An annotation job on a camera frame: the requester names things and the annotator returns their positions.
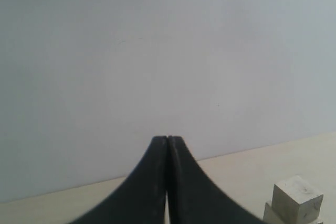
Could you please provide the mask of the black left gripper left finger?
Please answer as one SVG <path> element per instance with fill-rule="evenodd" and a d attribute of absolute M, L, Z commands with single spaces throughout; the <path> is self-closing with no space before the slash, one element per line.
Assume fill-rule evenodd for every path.
<path fill-rule="evenodd" d="M 72 223 L 164 223 L 167 137 L 155 136 L 132 173 Z"/>

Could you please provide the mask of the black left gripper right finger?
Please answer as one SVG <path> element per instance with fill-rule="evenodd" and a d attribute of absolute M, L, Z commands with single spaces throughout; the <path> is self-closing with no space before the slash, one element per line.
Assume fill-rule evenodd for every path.
<path fill-rule="evenodd" d="M 215 185 L 196 162 L 182 137 L 169 136 L 167 142 L 170 223 L 263 223 Z"/>

